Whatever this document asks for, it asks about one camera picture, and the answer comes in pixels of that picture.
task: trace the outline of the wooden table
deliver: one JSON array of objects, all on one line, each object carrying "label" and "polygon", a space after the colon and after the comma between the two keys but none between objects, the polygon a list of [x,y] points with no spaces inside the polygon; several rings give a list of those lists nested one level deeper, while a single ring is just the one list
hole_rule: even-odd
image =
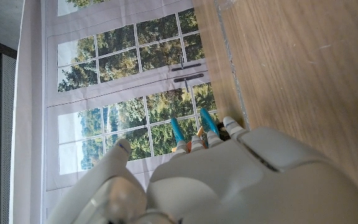
[{"label": "wooden table", "polygon": [[219,117],[325,153],[358,185],[358,0],[194,0]]}]

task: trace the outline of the robotic hand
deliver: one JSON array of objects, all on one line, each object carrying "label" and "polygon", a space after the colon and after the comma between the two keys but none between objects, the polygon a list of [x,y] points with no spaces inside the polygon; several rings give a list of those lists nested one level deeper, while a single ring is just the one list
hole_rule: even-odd
[{"label": "robotic hand", "polygon": [[358,223],[358,188],[326,157],[269,128],[224,119],[231,140],[179,141],[144,192],[118,140],[54,208],[49,223]]}]

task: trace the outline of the tree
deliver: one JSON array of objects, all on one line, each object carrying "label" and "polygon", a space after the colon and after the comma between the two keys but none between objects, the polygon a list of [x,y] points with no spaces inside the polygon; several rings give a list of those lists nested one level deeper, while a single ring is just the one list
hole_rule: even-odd
[{"label": "tree", "polygon": [[139,44],[147,44],[155,41],[176,37],[178,33],[177,20],[174,14],[151,21],[136,24]]},{"label": "tree", "polygon": [[201,37],[199,34],[188,35],[183,38],[186,50],[187,61],[205,58]]},{"label": "tree", "polygon": [[99,56],[135,46],[134,25],[96,35]]},{"label": "tree", "polygon": [[180,63],[180,39],[140,48],[143,71]]},{"label": "tree", "polygon": [[136,49],[99,59],[99,70],[101,82],[138,74]]},{"label": "tree", "polygon": [[72,65],[68,70],[62,69],[61,72],[64,74],[65,79],[58,84],[58,92],[75,90],[98,83],[96,62],[94,60]]},{"label": "tree", "polygon": [[193,87],[194,98],[197,105],[197,112],[200,112],[201,108],[205,108],[208,111],[216,110],[216,104],[214,99],[214,93],[210,83],[204,83]]},{"label": "tree", "polygon": [[193,8],[179,12],[178,16],[182,34],[198,31],[196,14]]},{"label": "tree", "polygon": [[191,95],[185,89],[146,96],[150,123],[193,114]]},{"label": "tree", "polygon": [[83,8],[91,4],[91,0],[66,0],[67,3],[73,3],[74,7]]},{"label": "tree", "polygon": [[[78,112],[81,118],[82,135],[85,137],[97,136],[101,131],[101,115],[100,109],[95,108]],[[81,160],[81,168],[83,170],[92,168],[103,156],[103,140],[102,138],[90,139],[82,141],[83,159]]]}]

